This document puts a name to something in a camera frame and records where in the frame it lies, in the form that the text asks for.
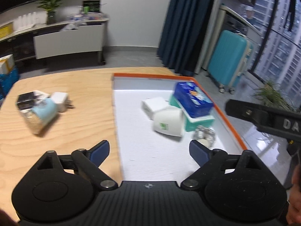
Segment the person's right hand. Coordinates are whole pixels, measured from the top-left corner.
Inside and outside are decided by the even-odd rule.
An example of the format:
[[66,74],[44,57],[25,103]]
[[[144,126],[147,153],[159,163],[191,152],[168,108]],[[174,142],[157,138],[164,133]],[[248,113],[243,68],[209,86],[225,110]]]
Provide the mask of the person's right hand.
[[298,165],[292,176],[292,188],[289,195],[289,207],[286,215],[288,224],[300,224],[301,221],[301,193],[300,193],[300,166]]

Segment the person's left hand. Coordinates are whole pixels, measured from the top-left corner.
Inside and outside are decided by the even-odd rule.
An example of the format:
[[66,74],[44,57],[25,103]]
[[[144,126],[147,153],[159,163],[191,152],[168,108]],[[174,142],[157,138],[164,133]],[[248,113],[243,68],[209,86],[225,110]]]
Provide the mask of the person's left hand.
[[0,210],[0,226],[18,226],[18,223],[16,223],[8,214]]

